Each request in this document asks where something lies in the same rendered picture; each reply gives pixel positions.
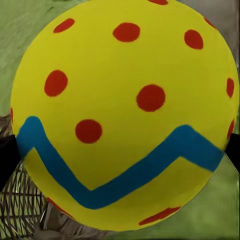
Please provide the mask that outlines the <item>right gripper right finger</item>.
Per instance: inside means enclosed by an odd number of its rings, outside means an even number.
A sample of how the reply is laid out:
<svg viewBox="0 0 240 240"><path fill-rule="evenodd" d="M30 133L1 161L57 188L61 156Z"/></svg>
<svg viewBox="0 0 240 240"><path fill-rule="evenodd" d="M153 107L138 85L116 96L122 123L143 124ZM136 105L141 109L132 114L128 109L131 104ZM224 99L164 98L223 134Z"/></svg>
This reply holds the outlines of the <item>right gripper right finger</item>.
<svg viewBox="0 0 240 240"><path fill-rule="evenodd" d="M240 134L231 134L225 152L240 173Z"/></svg>

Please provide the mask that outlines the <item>wicker basket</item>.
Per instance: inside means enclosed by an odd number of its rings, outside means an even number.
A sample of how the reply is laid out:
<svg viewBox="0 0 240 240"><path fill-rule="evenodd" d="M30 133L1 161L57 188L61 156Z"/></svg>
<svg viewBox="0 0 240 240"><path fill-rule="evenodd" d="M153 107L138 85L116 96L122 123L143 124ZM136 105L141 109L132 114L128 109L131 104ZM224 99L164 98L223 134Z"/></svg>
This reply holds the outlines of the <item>wicker basket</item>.
<svg viewBox="0 0 240 240"><path fill-rule="evenodd" d="M13 128L10 118L10 115L0 115L0 127L2 127L0 139L8 137L12 133ZM67 214L61 212L44 196L43 192L38 189L38 186L35 185L31 176L25 170L22 161L18 164L17 169L14 170L16 171L14 181L13 176L11 176L8 184L5 185L4 191L0 191L0 219L6 235L6 238L2 238L0 233L0 240L24 240L25 237L30 237L32 240L101 240L102 237L119 233L119 231L93 228L72 219ZM20 172L20 176L17 184L18 172ZM29 193L31 185L32 192ZM23 193L21 193L22 186ZM16 195L18 195L18 204ZM15 215L15 204L12 204L13 196L18 215ZM22 196L22 203L20 196ZM30 207L31 215L29 213L27 215L24 214L25 196L27 196L27 205ZM31 202L29 196L31 196ZM38 203L39 215L34 215L33 213L34 196L36 196ZM4 215L5 208L7 215ZM10 208L12 215L10 215ZM18 233L16 218L19 220L22 235ZM13 219L14 226L11 224L10 219ZM11 237L8 236L5 227L9 230ZM26 230L25 235L23 228Z"/></svg>

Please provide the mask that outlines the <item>easter egg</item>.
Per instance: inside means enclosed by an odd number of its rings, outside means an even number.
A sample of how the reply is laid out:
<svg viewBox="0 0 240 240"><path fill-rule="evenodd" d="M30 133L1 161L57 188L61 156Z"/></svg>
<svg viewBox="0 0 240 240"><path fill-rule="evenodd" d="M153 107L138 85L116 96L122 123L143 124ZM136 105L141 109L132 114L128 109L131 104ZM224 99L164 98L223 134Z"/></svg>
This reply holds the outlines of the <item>easter egg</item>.
<svg viewBox="0 0 240 240"><path fill-rule="evenodd" d="M62 213L137 231L174 215L219 167L239 109L229 46L176 0L88 0L18 67L10 120L21 162Z"/></svg>

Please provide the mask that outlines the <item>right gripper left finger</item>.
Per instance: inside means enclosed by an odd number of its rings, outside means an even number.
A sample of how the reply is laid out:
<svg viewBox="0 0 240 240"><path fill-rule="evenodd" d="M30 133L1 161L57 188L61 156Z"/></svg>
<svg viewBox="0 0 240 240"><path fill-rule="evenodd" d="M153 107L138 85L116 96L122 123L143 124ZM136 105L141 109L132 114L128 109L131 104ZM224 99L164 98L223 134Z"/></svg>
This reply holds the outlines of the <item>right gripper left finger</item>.
<svg viewBox="0 0 240 240"><path fill-rule="evenodd" d="M20 164L21 156L18 150L15 134L0 139L0 192L4 191L8 180L13 176L14 169Z"/></svg>

